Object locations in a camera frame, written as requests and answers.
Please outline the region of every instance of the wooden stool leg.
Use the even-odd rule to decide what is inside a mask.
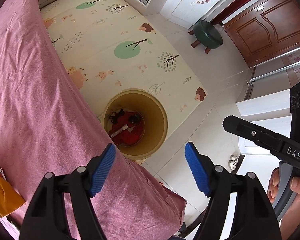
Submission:
[[[199,40],[196,40],[194,43],[191,44],[191,46],[193,48],[195,48],[196,46],[198,46],[201,42]]]

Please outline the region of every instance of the grey handle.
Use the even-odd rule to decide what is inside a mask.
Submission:
[[[297,193],[290,189],[290,180],[294,177],[293,166],[281,161],[279,163],[279,191],[272,204],[278,222],[282,219],[288,208],[294,201]]]

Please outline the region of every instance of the pink bed sheet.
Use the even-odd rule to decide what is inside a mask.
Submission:
[[[13,218],[22,222],[46,172],[70,173],[109,142],[64,69],[38,0],[6,0],[0,9],[0,167],[26,200]],[[186,201],[117,150],[92,204],[108,240],[167,240],[183,222]],[[72,237],[79,239],[67,213]]]

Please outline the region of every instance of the screw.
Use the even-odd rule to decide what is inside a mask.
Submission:
[[[86,167],[85,166],[80,166],[80,167],[77,168],[77,172],[79,172],[79,173],[83,173],[85,171],[86,171]]]
[[[215,169],[215,171],[217,171],[217,172],[223,172],[223,167],[220,166],[220,165],[215,166],[214,169]]]
[[[254,178],[256,177],[256,175],[255,175],[253,172],[249,172],[249,173],[248,173],[248,177],[249,177],[250,179],[254,179]]]
[[[44,176],[46,179],[52,178],[53,173],[52,172],[47,172],[46,175]]]

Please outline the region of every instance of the yellow cloth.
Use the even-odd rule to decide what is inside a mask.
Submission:
[[[25,203],[9,182],[0,176],[0,217],[7,216]]]

